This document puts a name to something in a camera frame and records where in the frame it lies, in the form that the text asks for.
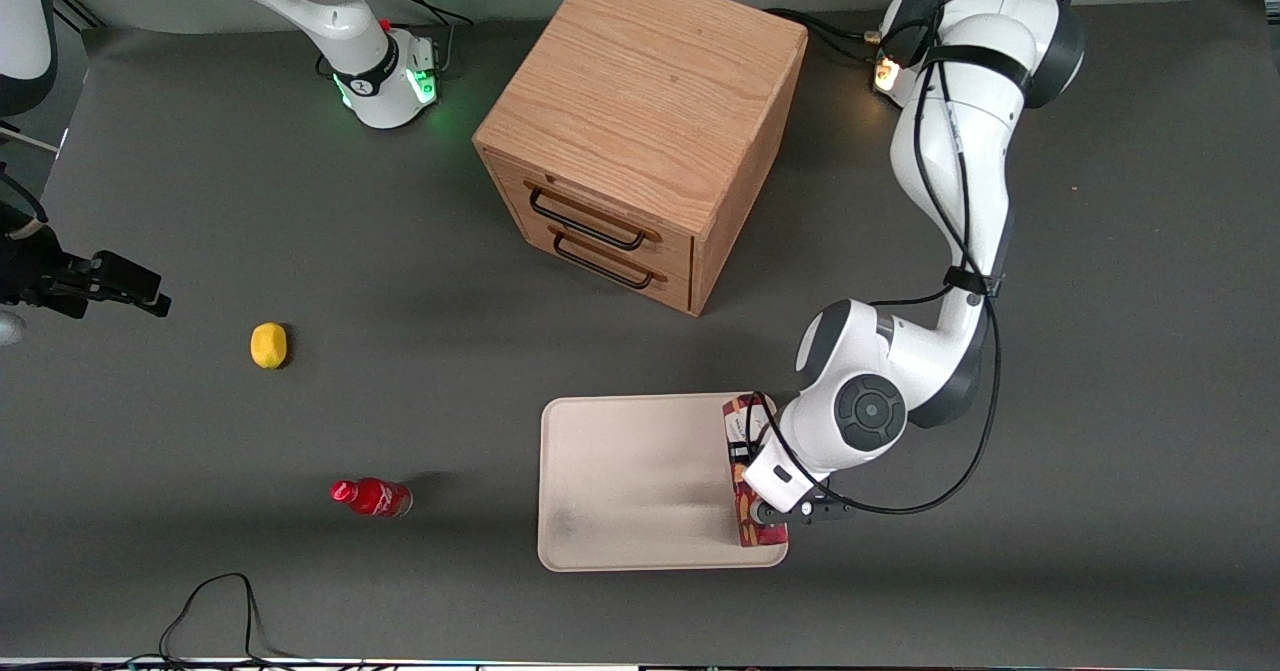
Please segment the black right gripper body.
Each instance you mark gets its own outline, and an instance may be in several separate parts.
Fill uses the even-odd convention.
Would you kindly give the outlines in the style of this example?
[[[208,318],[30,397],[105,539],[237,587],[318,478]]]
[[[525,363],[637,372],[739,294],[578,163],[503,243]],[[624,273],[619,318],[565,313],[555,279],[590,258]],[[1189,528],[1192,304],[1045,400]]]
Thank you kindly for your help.
[[[86,309],[81,278],[86,257],[61,248],[50,225],[1,205],[1,297],[4,305]]]

